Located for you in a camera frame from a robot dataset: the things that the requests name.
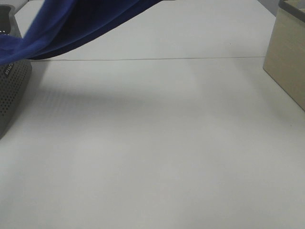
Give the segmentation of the blue microfibre towel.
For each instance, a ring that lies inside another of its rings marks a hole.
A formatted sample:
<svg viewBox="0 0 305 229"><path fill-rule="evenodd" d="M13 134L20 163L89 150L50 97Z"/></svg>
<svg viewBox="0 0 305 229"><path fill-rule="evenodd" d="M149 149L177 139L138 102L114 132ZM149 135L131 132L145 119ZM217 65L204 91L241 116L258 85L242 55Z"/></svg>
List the blue microfibre towel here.
<svg viewBox="0 0 305 229"><path fill-rule="evenodd" d="M157 0L46 0L23 38L0 37L0 63L59 56L156 5Z"/></svg>

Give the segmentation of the beige fabric storage box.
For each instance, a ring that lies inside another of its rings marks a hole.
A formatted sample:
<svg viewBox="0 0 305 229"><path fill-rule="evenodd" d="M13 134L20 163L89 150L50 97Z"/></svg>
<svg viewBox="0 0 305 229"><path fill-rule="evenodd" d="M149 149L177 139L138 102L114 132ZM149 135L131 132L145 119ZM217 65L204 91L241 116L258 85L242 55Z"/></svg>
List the beige fabric storage box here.
<svg viewBox="0 0 305 229"><path fill-rule="evenodd" d="M263 69L305 108L305 2L281 0Z"/></svg>

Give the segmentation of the grey perforated plastic basket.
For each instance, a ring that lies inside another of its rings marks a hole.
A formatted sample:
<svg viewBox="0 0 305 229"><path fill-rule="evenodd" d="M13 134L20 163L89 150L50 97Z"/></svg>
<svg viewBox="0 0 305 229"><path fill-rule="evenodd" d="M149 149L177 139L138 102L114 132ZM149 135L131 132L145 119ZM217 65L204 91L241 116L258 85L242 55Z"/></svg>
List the grey perforated plastic basket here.
<svg viewBox="0 0 305 229"><path fill-rule="evenodd" d="M15 19L15 7L0 5L0 33L21 38ZM25 89L31 77L32 65L29 60L20 60L0 66L0 136L9 128Z"/></svg>

